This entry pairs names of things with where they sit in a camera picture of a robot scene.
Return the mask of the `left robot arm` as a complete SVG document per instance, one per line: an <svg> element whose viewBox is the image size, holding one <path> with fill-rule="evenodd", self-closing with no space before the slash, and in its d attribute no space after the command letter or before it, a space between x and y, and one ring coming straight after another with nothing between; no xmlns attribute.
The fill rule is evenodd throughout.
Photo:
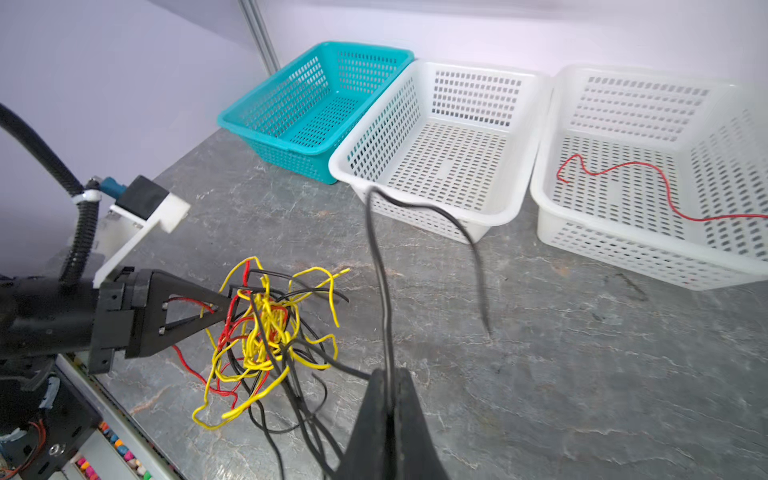
<svg viewBox="0 0 768 480"><path fill-rule="evenodd" d="M125 257L154 230L173 232L189 204L137 176L81 183L21 117L1 109L1 127L63 187L78 210L58 277L1 281L1 377L20 380L15 361L85 352L91 374L114 354L150 357L226 319L229 298L171 273L136 270Z"/></svg>

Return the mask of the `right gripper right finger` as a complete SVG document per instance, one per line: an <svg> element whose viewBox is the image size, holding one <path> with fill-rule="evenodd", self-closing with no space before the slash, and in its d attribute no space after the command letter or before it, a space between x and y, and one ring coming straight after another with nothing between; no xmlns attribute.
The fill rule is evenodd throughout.
<svg viewBox="0 0 768 480"><path fill-rule="evenodd" d="M433 444L411 373L396 371L394 421L394 478L448 479Z"/></svg>

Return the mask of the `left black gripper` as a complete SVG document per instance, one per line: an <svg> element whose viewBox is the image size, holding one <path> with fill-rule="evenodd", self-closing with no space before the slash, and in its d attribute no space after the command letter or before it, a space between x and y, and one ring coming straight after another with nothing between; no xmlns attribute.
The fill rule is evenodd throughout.
<svg viewBox="0 0 768 480"><path fill-rule="evenodd" d="M114 354L150 357L224 321L230 298L161 270L124 267L99 288L89 375L108 373Z"/></svg>

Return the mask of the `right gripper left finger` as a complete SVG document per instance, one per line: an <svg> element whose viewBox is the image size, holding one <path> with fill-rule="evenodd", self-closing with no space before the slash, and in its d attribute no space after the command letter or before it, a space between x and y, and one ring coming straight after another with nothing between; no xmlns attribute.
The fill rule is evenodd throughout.
<svg viewBox="0 0 768 480"><path fill-rule="evenodd" d="M385 374L374 370L335 479L389 479L389 441Z"/></svg>

